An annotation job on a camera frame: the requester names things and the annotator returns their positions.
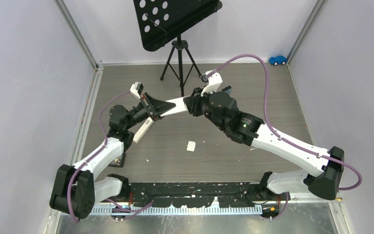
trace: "hole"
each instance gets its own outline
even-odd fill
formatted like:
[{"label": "hole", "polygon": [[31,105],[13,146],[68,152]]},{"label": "hole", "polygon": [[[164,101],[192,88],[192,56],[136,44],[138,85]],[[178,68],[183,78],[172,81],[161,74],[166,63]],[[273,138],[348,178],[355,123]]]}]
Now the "hole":
[{"label": "hole", "polygon": [[146,6],[146,0],[141,0],[140,1],[140,7],[144,8]]}]

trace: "black music stand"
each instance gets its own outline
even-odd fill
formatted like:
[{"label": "black music stand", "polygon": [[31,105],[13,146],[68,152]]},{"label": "black music stand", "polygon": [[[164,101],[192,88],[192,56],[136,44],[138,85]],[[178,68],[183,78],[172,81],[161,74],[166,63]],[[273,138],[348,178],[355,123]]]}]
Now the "black music stand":
[{"label": "black music stand", "polygon": [[[221,9],[222,3],[219,0],[133,1],[144,49],[147,51],[156,51],[174,38],[177,38],[177,40],[171,43],[170,56],[168,57],[160,80],[164,79],[167,67],[170,66],[180,82],[181,96],[184,96],[184,85],[193,67],[201,79],[204,79],[204,76],[200,73],[193,56],[188,50],[187,41],[181,40],[181,34]],[[178,52],[178,75],[170,64],[175,49]],[[186,50],[193,63],[185,80],[183,79],[183,49]]]}]

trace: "white wall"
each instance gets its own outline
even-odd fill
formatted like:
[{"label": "white wall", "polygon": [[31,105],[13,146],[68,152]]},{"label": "white wall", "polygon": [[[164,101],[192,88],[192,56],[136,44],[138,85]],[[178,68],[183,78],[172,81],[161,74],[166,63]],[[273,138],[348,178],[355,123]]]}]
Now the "white wall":
[{"label": "white wall", "polygon": [[[291,71],[313,139],[362,172],[342,194],[354,233],[374,233],[374,1],[328,1]],[[341,185],[356,180],[345,169]]]},{"label": "white wall", "polygon": [[[155,52],[143,49],[133,1],[65,2],[93,54],[104,63],[167,60],[170,44]],[[182,38],[188,41],[196,61],[224,61],[243,53],[263,59],[287,56],[315,2],[222,0],[219,12],[189,29]]]},{"label": "white wall", "polygon": [[0,234],[40,234],[94,71],[53,0],[0,0]]}]

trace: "blue toy car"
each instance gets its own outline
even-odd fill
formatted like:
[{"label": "blue toy car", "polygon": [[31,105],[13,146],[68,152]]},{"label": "blue toy car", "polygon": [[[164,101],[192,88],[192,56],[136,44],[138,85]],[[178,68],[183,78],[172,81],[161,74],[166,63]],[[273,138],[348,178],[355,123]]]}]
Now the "blue toy car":
[{"label": "blue toy car", "polygon": [[284,56],[277,56],[277,57],[271,57],[269,58],[269,63],[272,64],[273,66],[278,65],[279,63],[281,65],[287,64],[287,59]]}]

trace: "wooden table surface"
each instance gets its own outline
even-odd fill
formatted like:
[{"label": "wooden table surface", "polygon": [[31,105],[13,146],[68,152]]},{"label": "wooden table surface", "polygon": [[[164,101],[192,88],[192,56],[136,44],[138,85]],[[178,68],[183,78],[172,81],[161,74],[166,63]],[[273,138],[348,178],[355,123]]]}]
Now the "wooden table surface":
[{"label": "wooden table surface", "polygon": [[[202,73],[219,64],[198,64]],[[187,74],[190,65],[183,66]],[[144,92],[154,98],[168,100],[181,96],[179,81],[168,69],[163,81],[160,76],[163,65],[120,65],[105,66],[100,83],[83,156],[88,155],[103,140],[98,116],[104,105],[120,93],[129,91],[138,81],[144,85]],[[311,143],[299,101],[285,66],[273,67],[270,71],[268,113],[275,128],[295,138]],[[220,71],[224,88],[232,86],[231,96],[237,100],[241,111],[264,119],[263,94],[264,72],[258,63],[234,63]],[[193,70],[185,85],[185,95],[203,83]],[[128,94],[115,101],[102,116],[108,130],[109,109],[116,104],[128,110],[138,104]],[[134,133],[141,124],[133,127]],[[187,151],[188,141],[195,141],[194,152]],[[193,117],[188,113],[172,115],[155,122],[138,144],[133,143],[127,150],[123,168],[106,168],[98,177],[118,174],[133,182],[204,182],[204,181],[254,181],[262,178],[264,172],[287,172],[299,167],[270,152],[237,144],[227,138],[209,120]]]}]

